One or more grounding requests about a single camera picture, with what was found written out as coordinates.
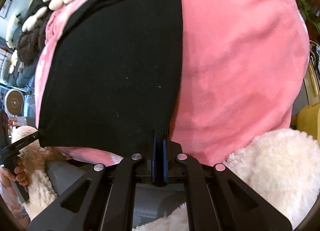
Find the person left hand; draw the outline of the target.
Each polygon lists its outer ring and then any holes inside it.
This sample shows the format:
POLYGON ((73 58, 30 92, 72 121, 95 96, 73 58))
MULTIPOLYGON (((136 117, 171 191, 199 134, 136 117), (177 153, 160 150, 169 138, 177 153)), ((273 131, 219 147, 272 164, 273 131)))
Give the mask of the person left hand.
POLYGON ((28 185, 28 177, 25 172, 25 166, 23 164, 22 159, 18 156, 17 158, 17 166, 13 171, 1 167, 1 184, 5 189, 7 189, 10 193, 16 194, 11 182, 18 182, 21 186, 28 185))

